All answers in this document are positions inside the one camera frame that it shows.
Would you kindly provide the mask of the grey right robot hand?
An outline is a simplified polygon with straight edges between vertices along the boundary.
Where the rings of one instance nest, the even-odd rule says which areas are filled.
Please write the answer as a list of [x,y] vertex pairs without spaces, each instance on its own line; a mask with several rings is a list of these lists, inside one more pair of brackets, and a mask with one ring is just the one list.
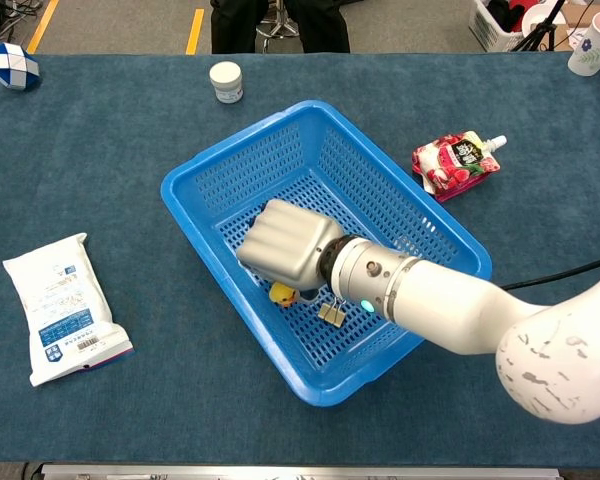
[[272,199],[253,220],[236,255],[262,278],[311,299],[326,284],[319,271],[321,255],[344,235],[331,217]]

